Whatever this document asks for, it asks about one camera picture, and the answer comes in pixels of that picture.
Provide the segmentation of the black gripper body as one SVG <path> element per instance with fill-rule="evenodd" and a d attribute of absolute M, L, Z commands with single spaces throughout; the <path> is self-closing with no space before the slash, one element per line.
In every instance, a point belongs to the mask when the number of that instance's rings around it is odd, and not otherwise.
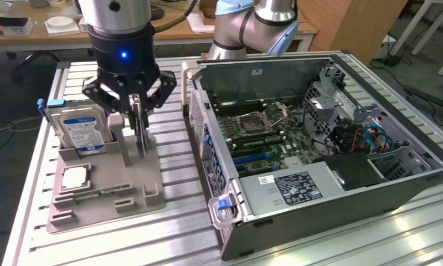
<path fill-rule="evenodd" d="M 97 75 L 113 75 L 126 84 L 126 93 L 138 94 L 152 88 L 160 77 L 160 68 L 153 52 L 154 27 L 148 24 L 132 33 L 105 33 L 89 28 L 90 43 L 97 60 Z M 104 86 L 113 96 L 118 95 Z"/>

